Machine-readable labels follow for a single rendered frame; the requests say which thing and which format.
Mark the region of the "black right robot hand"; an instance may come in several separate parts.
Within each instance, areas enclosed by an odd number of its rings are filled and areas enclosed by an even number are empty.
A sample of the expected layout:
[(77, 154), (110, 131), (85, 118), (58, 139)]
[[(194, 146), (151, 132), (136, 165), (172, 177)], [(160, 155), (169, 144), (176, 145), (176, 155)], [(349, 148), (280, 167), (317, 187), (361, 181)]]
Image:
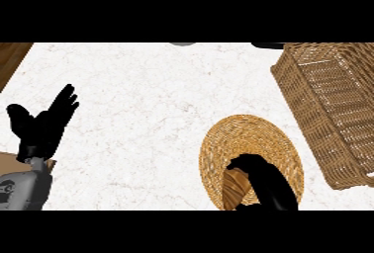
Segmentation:
[(296, 211), (297, 197), (277, 166), (259, 154), (241, 154), (231, 160), (228, 170), (238, 168), (247, 175), (259, 204), (240, 204), (238, 211)]

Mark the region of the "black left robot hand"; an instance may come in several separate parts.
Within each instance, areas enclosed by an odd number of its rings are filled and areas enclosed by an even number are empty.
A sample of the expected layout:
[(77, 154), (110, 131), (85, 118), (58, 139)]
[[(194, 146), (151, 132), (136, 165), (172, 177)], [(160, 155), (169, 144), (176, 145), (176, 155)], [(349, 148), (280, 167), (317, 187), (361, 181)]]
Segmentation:
[(34, 117), (19, 105), (11, 104), (6, 112), (11, 119), (11, 130), (21, 139), (17, 160), (22, 163), (34, 157), (49, 160), (58, 150), (64, 128), (79, 107), (74, 87), (67, 84), (46, 111)]

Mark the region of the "brown croissant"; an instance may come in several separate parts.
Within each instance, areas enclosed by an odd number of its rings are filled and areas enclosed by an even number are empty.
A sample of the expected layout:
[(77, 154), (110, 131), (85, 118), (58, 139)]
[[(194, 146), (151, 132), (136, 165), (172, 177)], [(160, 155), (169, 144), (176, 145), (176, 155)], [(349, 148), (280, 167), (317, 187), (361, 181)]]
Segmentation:
[(234, 210), (240, 204), (259, 204), (247, 174), (238, 168), (223, 171), (222, 201), (226, 210)]

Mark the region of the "brown wicker basket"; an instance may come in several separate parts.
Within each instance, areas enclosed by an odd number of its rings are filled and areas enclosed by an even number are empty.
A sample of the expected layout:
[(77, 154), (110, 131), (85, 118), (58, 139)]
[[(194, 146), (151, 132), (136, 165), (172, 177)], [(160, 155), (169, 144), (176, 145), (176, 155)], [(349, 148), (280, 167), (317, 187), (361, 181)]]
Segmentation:
[(290, 42), (271, 71), (330, 188), (374, 188), (374, 42)]

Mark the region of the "light brown flat board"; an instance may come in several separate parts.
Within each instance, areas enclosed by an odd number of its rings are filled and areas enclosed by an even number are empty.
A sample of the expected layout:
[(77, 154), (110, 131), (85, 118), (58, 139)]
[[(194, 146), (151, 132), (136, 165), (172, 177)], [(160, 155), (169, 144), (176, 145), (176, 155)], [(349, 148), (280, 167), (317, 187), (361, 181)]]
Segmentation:
[(39, 157), (31, 158), (27, 163), (22, 163), (17, 160), (17, 154), (0, 152), (0, 176), (33, 170), (46, 170), (52, 172), (56, 163), (53, 159), (43, 160)]

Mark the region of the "brown wooden panel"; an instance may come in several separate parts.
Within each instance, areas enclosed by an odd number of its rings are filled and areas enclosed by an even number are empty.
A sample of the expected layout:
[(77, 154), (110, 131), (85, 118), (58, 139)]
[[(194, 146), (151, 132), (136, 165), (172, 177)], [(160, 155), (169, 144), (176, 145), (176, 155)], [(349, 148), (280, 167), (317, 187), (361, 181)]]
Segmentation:
[(0, 92), (33, 47), (31, 42), (0, 42)]

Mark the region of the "black rounded object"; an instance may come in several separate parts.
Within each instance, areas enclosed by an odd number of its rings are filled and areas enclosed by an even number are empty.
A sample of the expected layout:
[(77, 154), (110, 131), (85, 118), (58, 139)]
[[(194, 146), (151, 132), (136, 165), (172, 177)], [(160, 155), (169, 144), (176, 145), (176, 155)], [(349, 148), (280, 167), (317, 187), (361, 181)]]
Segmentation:
[(252, 44), (257, 48), (266, 48), (266, 49), (284, 49), (284, 44), (281, 42), (252, 42)]

